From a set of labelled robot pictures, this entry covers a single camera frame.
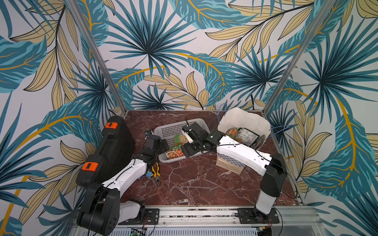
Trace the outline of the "orange green basket packet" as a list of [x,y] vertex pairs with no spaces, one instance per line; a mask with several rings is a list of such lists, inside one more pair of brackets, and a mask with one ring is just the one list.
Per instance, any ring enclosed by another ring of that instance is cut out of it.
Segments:
[[168,152],[165,153],[168,160],[185,157],[184,153],[181,151],[181,149],[171,149]]

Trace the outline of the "white blue checkered paper bag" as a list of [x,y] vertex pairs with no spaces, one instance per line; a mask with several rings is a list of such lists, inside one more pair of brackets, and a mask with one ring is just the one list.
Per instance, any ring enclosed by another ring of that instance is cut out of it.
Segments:
[[238,175],[245,167],[263,175],[262,168],[270,159],[258,149],[273,134],[287,129],[288,125],[272,126],[264,117],[240,108],[227,111],[217,127],[225,137],[217,147],[216,165]]

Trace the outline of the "red green soup packet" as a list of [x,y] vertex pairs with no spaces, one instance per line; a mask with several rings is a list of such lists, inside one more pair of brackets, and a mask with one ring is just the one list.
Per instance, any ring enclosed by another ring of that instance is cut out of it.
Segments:
[[238,134],[238,128],[236,128],[236,127],[230,128],[226,132],[226,135],[229,136],[231,139],[234,139],[234,140],[237,138],[237,134]]

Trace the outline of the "large dark seasoning packet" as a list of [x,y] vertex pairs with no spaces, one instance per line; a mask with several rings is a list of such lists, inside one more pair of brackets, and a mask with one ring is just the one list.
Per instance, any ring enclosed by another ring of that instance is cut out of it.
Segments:
[[249,129],[240,128],[235,140],[246,146],[251,146],[259,137],[260,135],[250,131]]

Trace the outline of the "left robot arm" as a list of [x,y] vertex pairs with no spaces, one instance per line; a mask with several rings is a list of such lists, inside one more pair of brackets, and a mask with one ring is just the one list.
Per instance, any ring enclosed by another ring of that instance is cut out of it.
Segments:
[[106,136],[76,179],[77,185],[86,191],[76,223],[88,233],[108,236],[120,223],[148,218],[142,202],[121,203],[121,197],[152,169],[160,154],[168,151],[168,143],[160,136],[150,135],[134,156],[127,156],[118,147],[121,147],[119,140]]

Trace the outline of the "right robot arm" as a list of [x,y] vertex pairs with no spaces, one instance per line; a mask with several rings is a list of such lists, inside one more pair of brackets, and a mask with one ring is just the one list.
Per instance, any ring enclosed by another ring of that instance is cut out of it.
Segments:
[[257,151],[233,140],[218,130],[210,133],[199,124],[193,123],[182,127],[182,134],[188,142],[181,146],[185,157],[189,158],[199,152],[212,151],[218,155],[225,154],[248,166],[262,176],[258,200],[250,213],[239,212],[240,219],[256,223],[273,222],[269,216],[273,206],[281,195],[287,178],[287,169],[282,155]]

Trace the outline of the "green orange condiment packet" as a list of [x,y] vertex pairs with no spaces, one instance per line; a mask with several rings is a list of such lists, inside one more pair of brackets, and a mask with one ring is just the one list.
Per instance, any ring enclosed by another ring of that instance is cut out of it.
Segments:
[[180,148],[184,144],[188,143],[186,137],[182,134],[178,134],[174,136],[174,147]]

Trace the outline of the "yellow black pliers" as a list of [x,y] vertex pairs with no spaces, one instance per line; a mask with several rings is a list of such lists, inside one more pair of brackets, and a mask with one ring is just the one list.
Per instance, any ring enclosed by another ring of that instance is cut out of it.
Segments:
[[159,172],[159,163],[156,162],[156,164],[152,167],[152,172],[153,172],[153,175],[154,175],[154,180],[155,180],[155,183],[157,184],[157,186],[160,186],[160,172]]

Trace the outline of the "black tool case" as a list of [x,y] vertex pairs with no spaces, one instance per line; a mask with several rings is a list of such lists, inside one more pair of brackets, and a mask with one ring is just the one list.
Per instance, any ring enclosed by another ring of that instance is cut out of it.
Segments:
[[101,132],[102,139],[94,154],[88,156],[79,170],[76,184],[87,188],[114,177],[131,161],[135,140],[120,116],[110,117]]

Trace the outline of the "blue handled tool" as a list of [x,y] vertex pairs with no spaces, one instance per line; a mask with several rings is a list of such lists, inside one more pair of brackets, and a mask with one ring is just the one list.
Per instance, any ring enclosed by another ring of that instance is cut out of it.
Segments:
[[152,179],[154,177],[154,173],[151,172],[151,171],[148,171],[146,174],[145,174],[146,178],[147,179]]

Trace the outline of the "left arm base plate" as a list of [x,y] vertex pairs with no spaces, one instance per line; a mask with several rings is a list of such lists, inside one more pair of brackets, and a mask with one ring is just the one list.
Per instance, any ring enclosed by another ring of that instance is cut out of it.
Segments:
[[159,213],[159,208],[146,208],[136,218],[121,221],[118,225],[157,225],[159,222]]

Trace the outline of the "left aluminium corner post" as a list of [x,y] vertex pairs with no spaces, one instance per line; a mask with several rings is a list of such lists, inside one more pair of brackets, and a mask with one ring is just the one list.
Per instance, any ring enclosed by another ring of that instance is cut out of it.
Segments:
[[116,103],[120,107],[121,116],[123,118],[125,118],[128,114],[128,111],[127,111],[125,105],[123,104],[123,100],[120,97],[120,95],[119,95],[119,93],[116,89],[115,83],[114,83],[114,81],[111,77],[111,74],[109,73],[109,70],[108,70],[108,68],[105,64],[105,61],[103,60],[103,57],[102,57],[102,55],[101,55],[101,53],[100,53],[100,51],[97,47],[96,41],[95,41],[95,39],[94,39],[90,29],[89,29],[89,26],[85,22],[85,17],[83,16],[77,1],[68,0],[68,1],[66,1],[66,3],[67,3],[68,8],[70,9],[70,11],[72,13],[74,20],[76,21],[76,23],[78,25],[80,31],[83,34],[83,37],[88,44],[89,50],[92,52],[94,60],[97,62],[97,65],[98,65],[101,73],[103,74],[104,79],[107,82],[108,87],[109,87],[111,93],[113,94]]

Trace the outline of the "aluminium corner post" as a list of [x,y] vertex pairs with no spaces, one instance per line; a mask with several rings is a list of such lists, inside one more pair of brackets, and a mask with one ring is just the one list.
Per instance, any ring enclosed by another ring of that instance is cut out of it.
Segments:
[[314,17],[314,21],[309,26],[308,32],[304,35],[303,40],[299,44],[298,49],[294,53],[291,61],[288,64],[287,69],[284,71],[280,81],[277,83],[275,90],[272,92],[268,103],[266,104],[265,108],[262,111],[264,116],[267,116],[269,112],[272,110],[273,104],[277,97],[279,96],[281,90],[283,89],[285,83],[287,82],[289,76],[291,75],[292,71],[294,70],[296,64],[300,60],[301,56],[304,54],[306,49],[308,48],[309,44],[311,43],[312,39],[317,34],[319,28],[321,27],[323,21],[327,17],[329,11],[332,9],[334,3],[336,1],[325,1],[325,3],[321,6],[319,13]]
[[108,68],[105,64],[105,61],[103,60],[103,57],[102,57],[102,55],[101,55],[101,53],[100,53],[100,51],[97,47],[96,41],[95,41],[95,39],[94,39],[90,29],[89,29],[89,26],[85,22],[85,17],[83,16],[77,1],[68,0],[68,1],[66,1],[66,3],[67,3],[68,8],[70,9],[70,11],[72,13],[74,20],[76,21],[76,23],[78,25],[80,31],[83,34],[83,37],[88,44],[89,50],[92,52],[94,60],[97,62],[97,65],[98,65],[101,73],[103,74],[104,79],[107,82],[108,87],[109,87],[111,93],[113,94],[116,103],[120,107],[121,116],[123,118],[125,118],[128,114],[128,111],[127,111],[125,105],[123,104],[123,100],[120,97],[120,95],[119,95],[119,93],[116,89],[115,83],[114,83],[114,81],[111,77],[111,74],[109,73],[109,70],[108,70]]

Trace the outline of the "aluminium front rail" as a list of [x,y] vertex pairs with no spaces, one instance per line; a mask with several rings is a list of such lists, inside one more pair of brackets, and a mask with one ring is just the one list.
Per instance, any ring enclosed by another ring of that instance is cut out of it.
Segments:
[[275,206],[257,218],[253,207],[146,206],[148,223],[157,227],[314,226],[321,219],[313,206]]

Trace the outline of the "right aluminium corner post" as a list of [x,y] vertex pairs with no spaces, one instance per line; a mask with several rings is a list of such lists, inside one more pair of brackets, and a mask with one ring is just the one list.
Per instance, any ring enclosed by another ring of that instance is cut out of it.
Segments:
[[294,70],[296,64],[300,60],[301,56],[304,54],[306,49],[308,48],[309,44],[311,43],[312,39],[317,34],[319,28],[321,27],[323,21],[327,17],[329,11],[332,9],[334,3],[336,1],[325,1],[325,3],[321,6],[319,13],[314,17],[314,21],[309,26],[308,32],[304,35],[303,40],[299,44],[298,49],[294,53],[291,61],[288,64],[287,69],[284,71],[280,81],[277,83],[275,90],[272,92],[268,103],[266,104],[265,108],[262,111],[264,116],[267,116],[269,112],[272,110],[273,104],[277,97],[279,96],[281,90],[283,89],[285,83],[287,82],[289,76],[291,75],[292,71]]

